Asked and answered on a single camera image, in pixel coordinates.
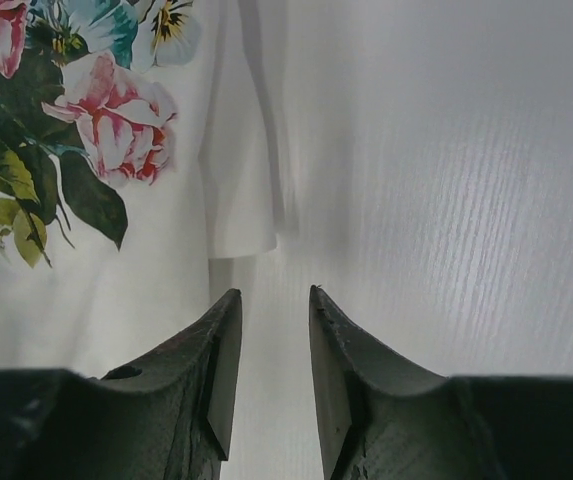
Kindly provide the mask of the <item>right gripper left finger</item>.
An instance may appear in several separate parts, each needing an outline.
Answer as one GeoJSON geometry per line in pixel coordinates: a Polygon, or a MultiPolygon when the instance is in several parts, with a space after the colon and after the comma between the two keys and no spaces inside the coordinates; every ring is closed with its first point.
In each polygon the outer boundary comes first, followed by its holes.
{"type": "Polygon", "coordinates": [[[0,369],[0,479],[216,479],[228,458],[242,297],[102,378],[0,369]]]}

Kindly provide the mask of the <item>white floral print t-shirt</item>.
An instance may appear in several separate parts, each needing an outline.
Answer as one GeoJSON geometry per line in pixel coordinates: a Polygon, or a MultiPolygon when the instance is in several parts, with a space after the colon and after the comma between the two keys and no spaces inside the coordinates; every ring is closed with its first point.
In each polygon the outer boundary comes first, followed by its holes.
{"type": "Polygon", "coordinates": [[[100,376],[276,245],[242,1],[0,1],[0,368],[100,376]]]}

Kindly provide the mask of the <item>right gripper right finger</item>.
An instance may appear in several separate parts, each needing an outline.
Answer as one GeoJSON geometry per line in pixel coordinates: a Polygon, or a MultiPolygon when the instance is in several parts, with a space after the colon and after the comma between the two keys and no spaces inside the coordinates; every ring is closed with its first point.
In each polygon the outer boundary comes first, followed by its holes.
{"type": "Polygon", "coordinates": [[[309,340],[328,479],[573,479],[572,376],[441,376],[319,287],[309,340]]]}

